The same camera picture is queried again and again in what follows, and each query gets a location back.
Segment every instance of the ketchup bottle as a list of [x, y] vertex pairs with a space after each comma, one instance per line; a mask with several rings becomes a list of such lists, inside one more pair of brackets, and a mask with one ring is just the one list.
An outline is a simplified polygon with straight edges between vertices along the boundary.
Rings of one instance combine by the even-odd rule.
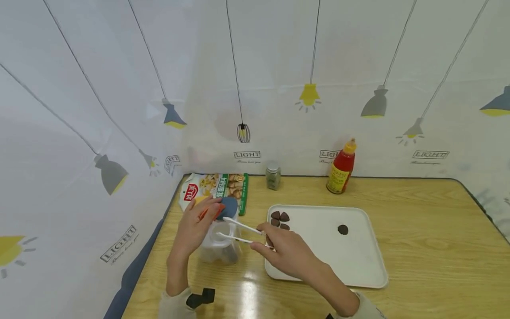
[[331, 164], [331, 172], [329, 173], [326, 188], [333, 194], [345, 192], [350, 175], [354, 169], [355, 150], [356, 141], [355, 139], [351, 139], [345, 143], [344, 149], [338, 153]]

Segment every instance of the lamp cord line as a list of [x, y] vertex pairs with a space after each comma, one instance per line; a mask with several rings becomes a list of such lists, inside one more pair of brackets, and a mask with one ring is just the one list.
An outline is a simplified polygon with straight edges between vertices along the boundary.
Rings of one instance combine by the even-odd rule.
[[94, 152], [95, 155], [99, 155], [98, 152], [95, 151], [95, 149], [92, 147], [92, 145], [81, 135], [75, 128], [73, 128], [68, 122], [66, 122], [63, 118], [61, 118], [57, 113], [55, 113], [45, 102], [43, 102], [35, 93], [25, 84], [23, 83], [17, 76], [12, 74], [1, 62], [0, 66], [7, 72], [12, 78], [18, 82], [19, 85], [21, 85], [37, 102], [39, 102], [46, 110], [48, 110], [54, 117], [60, 120], [65, 126], [70, 128], [73, 132], [75, 132], [82, 140], [85, 142], [85, 144]]
[[74, 51], [72, 50], [71, 48], [71, 45], [69, 44], [69, 42], [67, 41], [67, 38], [65, 37], [64, 35], [64, 32], [62, 31], [62, 28], [60, 27], [60, 24], [59, 22], [57, 21], [57, 18], [53, 15], [53, 12], [51, 11], [51, 9], [49, 8], [49, 5], [48, 5], [48, 2], [46, 0], [42, 0], [44, 2], [44, 4], [46, 5], [46, 8], [48, 9], [48, 12], [49, 14], [52, 16], [53, 18], [53, 21], [55, 22], [55, 24], [57, 25], [57, 28], [59, 29], [60, 31], [60, 34], [62, 35], [62, 38], [64, 38], [64, 41], [67, 45], [67, 47], [69, 48], [69, 50], [71, 51], [71, 54], [72, 56], [74, 57], [74, 60], [76, 61], [78, 67], [80, 68], [80, 70], [82, 71], [83, 73], [83, 76], [85, 77], [85, 80], [87, 80], [87, 83], [89, 84], [90, 86], [90, 89], [92, 90], [92, 92], [94, 93], [97, 101], [99, 102], [99, 104], [101, 105], [101, 107], [103, 108], [103, 110], [105, 111], [106, 115], [108, 116], [108, 118], [110, 119], [110, 121], [112, 121], [112, 123], [120, 130], [120, 132], [129, 140], [129, 142], [131, 142], [131, 144], [133, 144], [137, 149], [140, 149], [136, 143], [126, 134], [126, 132], [124, 132], [124, 130], [119, 126], [119, 124], [117, 124], [117, 122], [112, 118], [112, 116], [110, 115], [110, 113], [108, 112], [108, 110], [106, 109], [105, 105], [103, 104], [103, 102], [101, 101], [101, 99], [99, 98], [99, 95], [97, 94], [96, 90], [94, 89], [94, 86], [92, 85], [92, 82], [90, 82], [90, 79], [89, 77], [87, 76], [87, 74], [85, 73], [85, 70], [83, 69], [81, 63], [79, 62], [78, 58], [76, 57], [76, 54], [74, 54]]
[[446, 73], [445, 73], [445, 76], [443, 77], [443, 79], [441, 80], [441, 82], [439, 83], [438, 87], [436, 88], [436, 90], [434, 91], [434, 94], [432, 95], [432, 97], [430, 98], [430, 101], [428, 101], [428, 105], [427, 107], [425, 108], [425, 111], [423, 111], [423, 114], [421, 115], [421, 117], [423, 118], [425, 116], [425, 114], [427, 113], [428, 109], [430, 108], [432, 102], [434, 101], [434, 99], [436, 98], [436, 95], [438, 94], [439, 92], [439, 89], [441, 89], [441, 86], [443, 85], [443, 83], [446, 81], [446, 78], [448, 77], [448, 74], [450, 73], [451, 71], [451, 68], [453, 67], [453, 65], [455, 64], [455, 61], [457, 60], [459, 54], [461, 53], [462, 51], [462, 48], [464, 47], [464, 44], [466, 44], [469, 36], [471, 35], [471, 32], [473, 31], [473, 29], [475, 28], [475, 25], [476, 23], [478, 22], [478, 19], [480, 19], [480, 16], [482, 14], [482, 12], [484, 11], [487, 3], [489, 2], [489, 0], [485, 0], [485, 2], [483, 3], [482, 7], [480, 8], [480, 11], [478, 12], [478, 14], [476, 15], [476, 18], [475, 20], [473, 21], [473, 24], [471, 25], [471, 28], [469, 28], [469, 31], [467, 32], [466, 36], [464, 37], [464, 40], [462, 41], [462, 44], [461, 46], [458, 48], [457, 50], [457, 53], [455, 54], [455, 56], [453, 57], [453, 60], [451, 61], [450, 63], [450, 66], [448, 67], [448, 69], [446, 70]]
[[230, 33], [230, 45], [232, 47], [232, 60], [234, 61], [234, 73], [236, 75], [237, 98], [239, 100], [239, 113], [241, 114], [241, 124], [244, 124], [243, 110], [241, 108], [241, 93], [239, 91], [239, 81], [237, 79], [236, 56], [234, 55], [234, 42], [232, 41], [232, 26], [230, 24], [230, 15], [228, 14], [228, 0], [225, 0], [225, 5], [226, 5], [226, 18], [228, 20], [228, 32]]
[[156, 72], [156, 77], [158, 77], [158, 81], [160, 83], [161, 91], [163, 92], [163, 97], [166, 99], [166, 93], [165, 89], [163, 88], [163, 82], [161, 81], [161, 76], [159, 74], [158, 68], [156, 67], [156, 62], [154, 61], [154, 58], [152, 57], [152, 53], [149, 49], [149, 44], [147, 43], [147, 39], [145, 39], [145, 34], [143, 33], [142, 26], [140, 25], [140, 22], [138, 21], [138, 18], [135, 13], [135, 9], [133, 8], [133, 4], [131, 3], [131, 0], [127, 0], [129, 3], [129, 6], [131, 7], [131, 11], [133, 13], [133, 16], [135, 17], [136, 24], [138, 26], [138, 29], [140, 30], [140, 34], [142, 35], [143, 42], [145, 43], [145, 47], [147, 48], [147, 52], [149, 53], [150, 60], [152, 61], [152, 66], [154, 67], [154, 71]]
[[386, 81], [390, 77], [390, 72], [391, 72], [391, 69], [393, 68], [393, 63], [395, 62], [395, 58], [397, 57], [398, 49], [400, 47], [400, 44], [402, 43], [402, 39], [404, 38], [404, 34], [407, 29], [407, 23], [409, 22], [409, 20], [411, 19], [411, 15], [413, 14], [414, 7], [416, 5], [416, 1], [417, 0], [414, 0], [413, 5], [411, 6], [411, 10], [409, 11], [409, 15], [407, 16], [407, 20], [405, 21], [404, 29], [402, 29], [402, 34], [400, 35], [400, 39], [398, 40], [397, 47], [395, 48], [395, 53], [393, 54], [393, 58], [391, 59], [390, 67], [388, 68], [388, 72], [386, 73], [386, 77], [384, 79], [383, 85], [386, 85]]
[[314, 78], [315, 51], [317, 49], [317, 31], [319, 30], [319, 12], [320, 12], [320, 0], [319, 5], [317, 6], [317, 21], [315, 22], [314, 54], [312, 56], [312, 71], [310, 72], [310, 84], [312, 84]]

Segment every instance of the glass jar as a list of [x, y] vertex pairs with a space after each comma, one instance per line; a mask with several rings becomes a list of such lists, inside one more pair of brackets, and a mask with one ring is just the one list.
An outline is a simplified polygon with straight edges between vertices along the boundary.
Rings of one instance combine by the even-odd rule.
[[282, 179], [282, 170], [276, 162], [269, 162], [266, 167], [266, 185], [267, 188], [278, 190], [280, 180]]

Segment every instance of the table surface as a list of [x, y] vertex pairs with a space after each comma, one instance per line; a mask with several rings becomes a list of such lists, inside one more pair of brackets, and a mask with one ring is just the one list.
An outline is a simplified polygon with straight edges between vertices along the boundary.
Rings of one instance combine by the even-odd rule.
[[[510, 246], [457, 181], [352, 178], [342, 195], [326, 178], [283, 177], [280, 190], [249, 177], [246, 215], [255, 227], [273, 204], [359, 207], [372, 222], [390, 277], [384, 289], [359, 289], [388, 318], [510, 318]], [[182, 210], [174, 200], [123, 318], [157, 318], [165, 261]], [[260, 240], [256, 234], [243, 237]], [[216, 289], [198, 318], [326, 318], [329, 304], [302, 283], [271, 279], [247, 245], [235, 265], [189, 262], [194, 292]]]

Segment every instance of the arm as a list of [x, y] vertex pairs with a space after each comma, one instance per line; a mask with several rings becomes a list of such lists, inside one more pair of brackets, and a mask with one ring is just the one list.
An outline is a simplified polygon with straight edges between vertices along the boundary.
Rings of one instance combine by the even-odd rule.
[[[219, 210], [219, 205], [215, 203], [220, 200], [221, 198], [209, 197], [196, 206], [195, 200], [192, 200], [184, 211], [166, 261], [166, 288], [161, 296], [158, 319], [196, 319], [195, 310], [186, 304], [191, 295], [188, 286], [188, 260], [205, 238], [209, 225]], [[208, 207], [207, 214], [200, 220], [200, 214]]]
[[366, 297], [350, 290], [328, 264], [320, 261], [301, 236], [269, 223], [260, 224], [257, 229], [267, 234], [275, 250], [260, 242], [253, 242], [251, 248], [281, 272], [301, 279], [321, 294], [337, 312], [337, 319], [385, 319]]

